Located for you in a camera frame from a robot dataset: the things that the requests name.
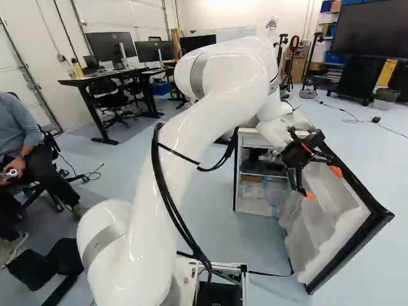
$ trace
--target game controller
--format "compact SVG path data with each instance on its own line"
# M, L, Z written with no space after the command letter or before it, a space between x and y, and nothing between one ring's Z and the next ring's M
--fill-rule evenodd
M18 171L14 168L7 170L6 173L0 173L0 181L9 182L11 179L15 179L18 177Z

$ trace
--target black pants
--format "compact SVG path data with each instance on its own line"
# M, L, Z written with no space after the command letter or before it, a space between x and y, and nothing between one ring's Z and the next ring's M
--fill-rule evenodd
M13 158L5 156L0 168L3 169ZM13 240L18 233L13 229L10 221L20 211L21 204L9 192L10 188L31 182L39 182L48 193L56 195L65 204L74 207L80 196L71 185L52 166L52 149L45 145L36 147L26 161L27 168L17 182L7 186L0 186L0 238Z

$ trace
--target yellow bottle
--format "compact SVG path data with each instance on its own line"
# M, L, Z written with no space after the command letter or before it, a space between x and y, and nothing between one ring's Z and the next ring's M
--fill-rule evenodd
M83 78L84 73L82 72L82 68L79 62L76 59L71 59L71 62L72 62L72 65L74 66L74 70L78 78Z

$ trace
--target blue bin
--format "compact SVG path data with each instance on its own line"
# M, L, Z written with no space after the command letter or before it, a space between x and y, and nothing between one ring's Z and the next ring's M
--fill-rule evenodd
M330 36L335 36L337 31L337 23L330 24Z
M326 12L326 11L330 11L331 8L332 8L332 2L333 2L333 1L334 1L334 0L323 1L322 5L321 5L320 12L321 12L321 13L324 13L324 12Z
M362 0L342 0L342 5L361 3Z
M344 56L331 54L329 51L326 51L324 61L331 62L334 64L344 64L346 62L346 58Z
M152 92L154 96L164 96L170 92L169 82L154 82L152 84Z

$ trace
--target hand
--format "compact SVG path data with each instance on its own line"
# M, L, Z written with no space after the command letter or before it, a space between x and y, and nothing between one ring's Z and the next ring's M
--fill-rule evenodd
M0 186L5 186L5 185L8 185L8 184L10 184L10 182L7 182L6 180L0 179Z
M26 162L21 157L15 158L10 164L4 167L3 172L6 173L9 169L16 169L18 172L18 179L21 179L23 172L26 169Z

